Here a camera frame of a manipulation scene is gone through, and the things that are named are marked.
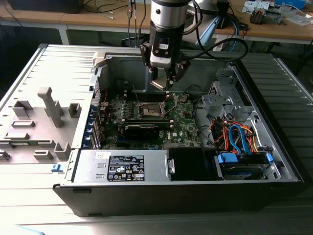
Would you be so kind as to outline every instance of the barcode sticker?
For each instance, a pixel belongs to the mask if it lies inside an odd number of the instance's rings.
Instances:
[[[111,152],[96,152],[96,159],[109,159]]]

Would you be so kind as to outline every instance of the power cable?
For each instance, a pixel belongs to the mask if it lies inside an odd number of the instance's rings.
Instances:
[[[5,7],[5,9],[7,10],[7,12],[13,17],[13,19],[21,26],[23,27],[23,25],[13,16],[13,14],[8,10],[8,8],[5,5],[5,2],[3,1],[3,6]]]
[[[146,19],[146,0],[143,0],[143,4],[144,4],[144,14],[143,14],[143,18],[141,20],[140,27],[139,27],[139,30],[138,30],[138,45],[139,45],[139,37],[141,35],[141,27],[142,27],[143,22]]]
[[[201,8],[199,7],[198,3],[195,1],[195,0],[192,0],[193,1],[193,4],[194,4],[194,8],[195,8],[195,20],[196,22],[198,21],[198,14],[197,14],[197,10],[196,10],[196,7],[199,9],[199,11],[201,12]],[[206,54],[207,56],[209,56],[210,58],[212,59],[215,59],[217,61],[222,61],[222,62],[232,62],[232,61],[235,61],[235,60],[238,60],[238,59],[241,59],[241,58],[244,58],[248,52],[249,52],[249,47],[247,45],[247,43],[244,41],[244,40],[241,40],[241,39],[238,39],[238,38],[227,38],[227,39],[224,39],[224,40],[221,40],[217,43],[215,43],[212,47],[209,47],[208,49],[205,49],[201,43],[201,40],[200,40],[200,36],[199,36],[199,29],[196,28],[196,35],[197,35],[197,40],[198,40],[198,44],[200,46],[200,48],[203,50],[202,52],[194,55],[194,56],[186,56],[184,58],[184,60],[193,60],[193,59],[196,59],[196,58],[199,58],[200,56]],[[233,58],[233,59],[227,59],[227,60],[223,60],[221,58],[218,58],[218,57],[215,57],[213,55],[211,55],[210,53],[208,53],[210,50],[212,50],[214,47],[217,47],[225,42],[231,42],[231,41],[235,41],[235,42],[240,42],[242,43],[244,46],[245,46],[245,52],[243,55],[237,57],[237,58]]]

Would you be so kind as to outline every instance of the blue tab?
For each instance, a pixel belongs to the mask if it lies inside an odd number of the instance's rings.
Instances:
[[[61,164],[54,164],[51,169],[51,172],[63,172]]]
[[[272,157],[272,155],[271,155],[270,153],[267,153],[267,154],[266,154],[266,157],[267,157],[269,163],[271,163],[271,162],[274,160],[273,157]]]
[[[222,154],[218,155],[217,156],[218,160],[219,160],[219,163],[223,163],[224,162],[224,159],[222,157]]]
[[[234,153],[221,153],[218,155],[219,163],[237,163],[238,159]]]

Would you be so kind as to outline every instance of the white sticker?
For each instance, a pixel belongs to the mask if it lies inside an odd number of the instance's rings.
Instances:
[[[10,143],[11,145],[29,145],[29,143]]]
[[[110,152],[96,152],[96,159],[109,159],[110,155]]]

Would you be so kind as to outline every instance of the yellow cable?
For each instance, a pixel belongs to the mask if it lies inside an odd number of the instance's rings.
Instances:
[[[257,147],[256,147],[256,145],[255,145],[255,136],[253,136],[253,145],[254,145],[255,151],[256,151],[257,153],[259,153],[259,151],[258,151],[258,149],[257,149]]]

